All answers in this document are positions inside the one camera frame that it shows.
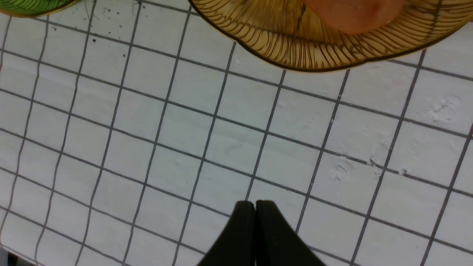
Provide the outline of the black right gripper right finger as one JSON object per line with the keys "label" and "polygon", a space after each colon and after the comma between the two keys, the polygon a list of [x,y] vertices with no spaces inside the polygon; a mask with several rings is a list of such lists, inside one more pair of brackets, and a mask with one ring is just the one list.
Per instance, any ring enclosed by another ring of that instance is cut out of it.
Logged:
{"label": "black right gripper right finger", "polygon": [[256,202],[257,266],[324,266],[285,220],[273,201]]}

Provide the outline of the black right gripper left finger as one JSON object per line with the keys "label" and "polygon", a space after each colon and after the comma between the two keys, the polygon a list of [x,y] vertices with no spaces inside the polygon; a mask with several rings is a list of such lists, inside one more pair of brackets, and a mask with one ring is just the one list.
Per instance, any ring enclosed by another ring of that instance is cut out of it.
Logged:
{"label": "black right gripper left finger", "polygon": [[199,266],[254,266],[254,228],[254,205],[249,201],[238,201],[226,226]]}

